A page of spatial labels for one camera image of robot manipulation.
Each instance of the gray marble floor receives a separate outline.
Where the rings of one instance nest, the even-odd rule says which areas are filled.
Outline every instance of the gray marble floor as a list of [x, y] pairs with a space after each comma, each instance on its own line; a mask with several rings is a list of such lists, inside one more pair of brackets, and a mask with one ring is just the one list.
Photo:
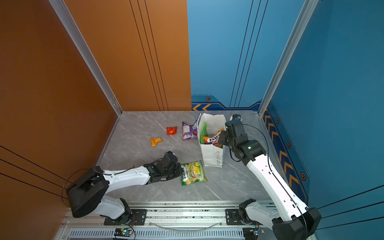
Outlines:
[[[240, 114], [244, 124], [262, 129], [260, 121], [252, 111], [144, 111], [123, 112], [107, 149], [100, 162], [104, 170], [127, 169], [142, 166], [162, 158], [172, 151], [179, 162], [189, 163], [202, 160], [198, 141], [182, 140], [182, 121], [193, 124], [200, 113], [224, 114], [227, 120], [233, 114]], [[177, 134], [168, 136], [166, 127], [177, 126]], [[259, 140], [264, 146], [263, 136], [255, 129], [245, 126], [250, 139]], [[161, 137], [162, 143], [151, 147], [150, 138]], [[233, 161], [226, 148], [223, 167], [204, 167], [206, 182], [187, 186], [181, 185], [181, 178], [157, 182], [149, 185], [136, 185], [108, 193], [127, 202], [150, 201], [205, 201], [234, 200], [242, 202], [249, 198], [270, 199], [269, 195], [251, 171], [241, 162]]]

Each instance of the fox's candy bag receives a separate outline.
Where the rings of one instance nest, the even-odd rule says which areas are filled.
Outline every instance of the fox's candy bag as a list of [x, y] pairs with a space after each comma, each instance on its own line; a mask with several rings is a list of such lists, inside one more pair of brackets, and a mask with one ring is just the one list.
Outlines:
[[224, 129], [218, 131], [213, 137], [202, 137], [204, 144], [213, 144], [216, 147], [222, 148], [223, 146], [218, 143], [218, 138], [220, 137], [221, 131], [224, 131]]
[[181, 164], [183, 170], [181, 184], [188, 185], [194, 182], [207, 181], [201, 161]]

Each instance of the black stripe line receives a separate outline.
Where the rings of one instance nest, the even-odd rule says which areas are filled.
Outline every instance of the black stripe line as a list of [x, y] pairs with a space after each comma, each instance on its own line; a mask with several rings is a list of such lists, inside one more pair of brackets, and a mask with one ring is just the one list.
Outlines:
[[266, 4], [265, 4], [265, 9], [264, 9], [264, 14], [263, 14], [262, 22], [260, 23], [259, 32], [257, 33], [257, 38], [256, 38], [255, 46], [253, 47], [253, 52], [252, 52], [251, 61], [249, 62], [249, 67], [248, 67], [247, 75], [245, 76], [244, 85], [243, 85], [243, 90], [241, 91], [241, 96], [240, 96], [239, 104], [237, 105], [237, 107], [240, 106], [241, 97], [243, 96], [243, 91], [244, 91], [244, 87], [245, 87], [245, 82], [247, 81], [247, 77], [248, 77], [248, 73], [249, 73], [249, 68], [251, 67], [253, 54], [255, 53], [256, 43], [257, 43], [257, 40], [258, 40], [258, 38], [259, 38], [260, 29], [262, 28], [263, 19], [264, 19], [264, 15], [265, 15], [266, 7], [267, 7], [267, 5], [268, 5], [268, 1], [269, 1], [269, 0], [267, 0], [267, 2], [266, 2]]
[[366, 219], [366, 220], [361, 220], [361, 221], [356, 221], [356, 222], [349, 222], [349, 223], [345, 223], [345, 224], [339, 224], [339, 225], [330, 226], [330, 227], [323, 227], [323, 228], [318, 228], [317, 230], [331, 228], [331, 227], [339, 227], [339, 226], [344, 226], [344, 225], [349, 225], [349, 224], [354, 224], [354, 223], [359, 223], [359, 222], [367, 222], [367, 221], [377, 220], [377, 219], [381, 219], [381, 218], [384, 218], [384, 217], [376, 217], [376, 218], [371, 218], [371, 219]]
[[155, 72], [155, 77], [156, 77], [156, 82], [157, 82], [157, 88], [159, 89], [159, 94], [160, 94], [161, 104], [163, 105], [163, 109], [165, 110], [164, 103], [163, 103], [163, 97], [161, 96], [161, 92], [160, 92], [159, 81], [157, 80], [157, 74], [156, 74], [155, 64], [153, 63], [153, 57], [152, 57], [152, 53], [151, 53], [151, 47], [149, 46], [149, 41], [148, 41], [147, 31], [145, 30], [145, 25], [144, 25], [143, 15], [141, 14], [141, 9], [140, 9], [139, 0], [137, 0], [137, 5], [139, 6], [139, 11], [140, 11], [140, 16], [141, 16], [141, 21], [142, 21], [142, 23], [143, 23], [143, 27], [144, 27], [145, 38], [147, 39], [148, 50], [149, 50], [149, 55], [151, 56], [151, 60], [152, 60], [153, 71]]
[[14, 180], [16, 180], [16, 181], [19, 181], [19, 182], [25, 183], [25, 184], [27, 184], [27, 185], [29, 185], [29, 186], [35, 187], [35, 188], [37, 188], [37, 189], [40, 189], [40, 190], [43, 190], [43, 191], [46, 191], [46, 192], [52, 193], [53, 195], [56, 195], [56, 196], [58, 196], [58, 197], [61, 197], [60, 195], [58, 195], [58, 194], [56, 194], [56, 193], [53, 193], [53, 192], [47, 191], [47, 190], [45, 190], [45, 189], [42, 189], [42, 188], [39, 188], [39, 187], [36, 187], [35, 185], [32, 185], [32, 184], [29, 184], [29, 183], [23, 182], [23, 181], [21, 181], [21, 180], [18, 180], [18, 179], [14, 178], [14, 177], [10, 177], [10, 176], [8, 176], [8, 175], [5, 175], [4, 173], [0, 173], [0, 174], [1, 174], [1, 175], [4, 175], [4, 176], [6, 176], [6, 177], [12, 178], [12, 179], [14, 179]]
[[130, 5], [131, 5], [131, 9], [132, 9], [132, 13], [133, 13], [133, 18], [135, 19], [136, 28], [137, 28], [137, 33], [139, 34], [139, 38], [140, 38], [140, 42], [141, 42], [141, 47], [143, 48], [143, 53], [144, 53], [144, 57], [145, 57], [145, 62], [147, 63], [148, 72], [149, 72], [149, 76], [150, 76], [150, 78], [151, 78], [151, 82], [152, 82], [153, 91], [154, 91], [154, 93], [155, 93], [155, 97], [156, 97], [157, 106], [159, 107], [159, 110], [160, 110], [159, 101], [157, 100], [157, 95], [156, 95], [156, 91], [155, 91], [155, 86], [153, 85], [153, 80], [152, 80], [151, 71], [149, 70], [149, 65], [148, 65], [148, 61], [147, 61], [147, 56], [145, 55], [145, 51], [144, 51], [143, 42], [141, 41], [141, 36], [140, 36], [140, 32], [139, 32], [139, 27], [137, 26], [136, 17], [135, 17], [135, 13], [133, 12], [133, 7], [132, 7], [132, 3], [131, 3], [131, 0], [129, 0], [129, 3], [130, 3]]
[[155, 46], [155, 54], [156, 54], [156, 59], [157, 59], [157, 65], [159, 66], [161, 84], [162, 84], [162, 86], [163, 86], [163, 91], [164, 91], [164, 97], [165, 97], [165, 99], [166, 99], [167, 110], [169, 111], [169, 108], [168, 108], [168, 102], [167, 102], [167, 95], [166, 95], [166, 91], [165, 91], [165, 89], [164, 89], [163, 77], [162, 77], [162, 75], [161, 75], [161, 69], [160, 69], [159, 58], [158, 58], [158, 56], [157, 56], [157, 51], [156, 51], [155, 39], [153, 38], [153, 32], [152, 32], [152, 26], [151, 26], [151, 20], [149, 19], [148, 8], [147, 8], [147, 1], [144, 0], [144, 2], [145, 2], [145, 8], [146, 8], [146, 10], [147, 10], [147, 15], [148, 15], [149, 27], [150, 27], [150, 29], [151, 29], [153, 45]]
[[239, 72], [240, 60], [241, 60], [241, 55], [243, 54], [243, 48], [244, 48], [244, 42], [245, 42], [245, 36], [247, 35], [248, 24], [249, 24], [249, 18], [251, 17], [251, 12], [252, 12], [252, 6], [253, 6], [253, 0], [252, 0], [252, 4], [251, 4], [251, 10], [249, 10], [249, 16], [248, 16], [247, 27], [245, 28], [245, 34], [244, 34], [244, 40], [243, 40], [243, 46], [241, 47], [240, 58], [239, 58], [239, 64], [237, 65], [237, 71], [236, 71], [236, 76], [235, 76], [235, 82], [233, 83], [232, 96], [231, 96], [231, 102], [229, 103], [229, 107], [231, 107], [231, 104], [232, 104], [232, 98], [233, 98], [233, 92], [235, 91], [236, 78], [237, 78], [237, 73]]
[[7, 150], [7, 151], [9, 151], [9, 152], [11, 152], [11, 153], [13, 153], [13, 154], [15, 154], [15, 155], [16, 155], [16, 156], [18, 156], [18, 157], [21, 157], [22, 159], [24, 159], [24, 160], [26, 160], [26, 161], [28, 161], [28, 162], [30, 162], [30, 163], [32, 163], [32, 164], [34, 164], [34, 165], [36, 165], [36, 166], [40, 167], [40, 168], [42, 168], [42, 169], [46, 170], [47, 172], [50, 172], [50, 173], [52, 173], [53, 175], [55, 175], [55, 176], [58, 176], [59, 178], [66, 180], [65, 178], [63, 178], [63, 177], [60, 177], [60, 176], [59, 176], [59, 175], [57, 175], [57, 174], [54, 174], [53, 172], [51, 172], [51, 171], [49, 171], [49, 170], [47, 170], [47, 169], [43, 168], [42, 166], [40, 166], [40, 165], [37, 165], [36, 163], [34, 163], [34, 162], [32, 162], [32, 161], [30, 161], [30, 160], [26, 159], [25, 157], [22, 157], [22, 156], [20, 156], [19, 154], [15, 153], [15, 152], [12, 152], [12, 151], [11, 151], [11, 150], [9, 150], [8, 148], [5, 148], [5, 147], [3, 147], [3, 146], [1, 146], [1, 145], [0, 145], [0, 147], [2, 147], [3, 149], [5, 149], [5, 150]]
[[317, 209], [321, 209], [321, 208], [323, 208], [323, 207], [327, 207], [327, 206], [329, 206], [329, 205], [332, 205], [332, 204], [335, 204], [335, 203], [338, 203], [338, 202], [341, 202], [341, 201], [347, 200], [347, 199], [349, 199], [349, 198], [352, 198], [352, 197], [356, 197], [356, 196], [358, 196], [358, 195], [360, 195], [360, 194], [364, 194], [364, 193], [366, 193], [366, 192], [370, 192], [370, 191], [372, 191], [372, 190], [375, 190], [375, 189], [378, 189], [378, 188], [381, 188], [381, 187], [384, 187], [384, 185], [381, 185], [381, 186], [378, 186], [378, 187], [375, 187], [375, 188], [369, 189], [369, 190], [367, 190], [367, 191], [361, 192], [361, 193], [359, 193], [359, 194], [356, 194], [356, 195], [353, 195], [353, 196], [350, 196], [350, 197], [347, 197], [347, 198], [344, 198], [344, 199], [338, 200], [338, 201], [336, 201], [336, 202], [333, 202], [333, 203], [331, 203], [331, 204], [327, 204], [327, 205], [325, 205], [325, 206], [322, 206], [322, 207], [318, 207]]
[[366, 208], [366, 207], [375, 206], [375, 205], [377, 205], [377, 204], [382, 204], [382, 203], [384, 203], [384, 201], [382, 201], [382, 202], [377, 202], [377, 203], [375, 203], [375, 204], [366, 205], [366, 206], [364, 206], [364, 207], [358, 207], [358, 208], [356, 208], [356, 209], [348, 210], [348, 211], [345, 211], [345, 212], [339, 212], [339, 213], [337, 213], [337, 214], [329, 215], [329, 216], [322, 217], [322, 218], [333, 217], [333, 216], [336, 216], [336, 215], [339, 215], [339, 214], [344, 214], [344, 213], [346, 213], [346, 212], [351, 212], [351, 211], [355, 211], [355, 210], [358, 210], [358, 209], [363, 209], [363, 208]]
[[254, 22], [254, 24], [253, 24], [253, 29], [252, 29], [251, 39], [249, 40], [247, 54], [245, 55], [245, 61], [244, 61], [243, 71], [242, 71], [242, 73], [241, 73], [240, 82], [239, 82], [239, 87], [237, 88], [237, 94], [236, 94], [235, 103], [234, 103], [233, 106], [236, 105], [237, 96], [238, 96], [238, 94], [239, 94], [239, 89], [240, 89], [240, 85], [241, 85], [241, 79], [243, 78], [243, 73], [244, 73], [245, 64], [247, 63], [247, 57], [248, 57], [249, 47], [251, 46], [251, 42], [252, 42], [253, 31], [255, 30], [255, 25], [256, 25], [257, 16], [259, 15], [260, 4], [261, 4], [261, 0], [260, 0], [260, 2], [259, 2], [259, 7], [257, 8], [257, 13], [256, 13], [255, 22]]
[[14, 167], [17, 167], [18, 169], [21, 169], [21, 170], [23, 170], [23, 171], [25, 171], [25, 172], [27, 172], [27, 173], [30, 173], [30, 174], [32, 174], [32, 175], [34, 175], [34, 176], [36, 176], [36, 177], [39, 177], [39, 178], [41, 178], [41, 179], [43, 179], [43, 180], [46, 180], [47, 182], [50, 182], [50, 183], [52, 183], [52, 184], [54, 184], [54, 185], [56, 185], [56, 186], [59, 186], [60, 188], [62, 187], [62, 186], [60, 186], [60, 185], [58, 185], [58, 184], [56, 184], [56, 183], [54, 183], [54, 182], [51, 182], [51, 181], [49, 181], [49, 180], [47, 180], [47, 179], [45, 179], [45, 178], [42, 178], [42, 177], [40, 177], [40, 176], [38, 176], [38, 175], [36, 175], [36, 174], [33, 174], [33, 173], [31, 173], [31, 172], [29, 172], [29, 171], [27, 171], [27, 170], [25, 170], [25, 169], [23, 169], [23, 168], [21, 168], [21, 167], [18, 167], [18, 166], [16, 166], [16, 165], [13, 165], [12, 163], [7, 162], [6, 160], [3, 160], [3, 159], [1, 159], [1, 158], [0, 158], [0, 160], [3, 161], [3, 162], [8, 163], [9, 165], [12, 165], [12, 166], [14, 166]]

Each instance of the white paper bag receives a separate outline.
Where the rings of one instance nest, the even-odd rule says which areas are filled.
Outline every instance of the white paper bag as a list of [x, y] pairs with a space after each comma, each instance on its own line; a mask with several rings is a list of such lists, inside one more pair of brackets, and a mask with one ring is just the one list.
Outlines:
[[[197, 137], [200, 140], [200, 131], [203, 128], [203, 123], [207, 124], [208, 136], [214, 136], [221, 129], [225, 129], [225, 117], [224, 115], [211, 115], [207, 113], [200, 114], [197, 121]], [[213, 144], [200, 144], [201, 153], [203, 154], [204, 166], [207, 167], [223, 167], [223, 153], [224, 147], [219, 148]]]

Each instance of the blue wall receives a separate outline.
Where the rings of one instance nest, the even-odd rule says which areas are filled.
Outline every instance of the blue wall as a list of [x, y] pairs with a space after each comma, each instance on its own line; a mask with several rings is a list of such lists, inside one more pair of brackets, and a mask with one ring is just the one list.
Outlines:
[[[322, 207], [384, 184], [384, 1], [318, 5], [272, 98]], [[323, 217], [384, 201], [384, 187], [323, 207]], [[322, 219], [324, 239], [384, 239], [384, 204]]]
[[260, 101], [303, 3], [188, 0], [192, 95], [213, 95], [225, 107], [246, 108]]

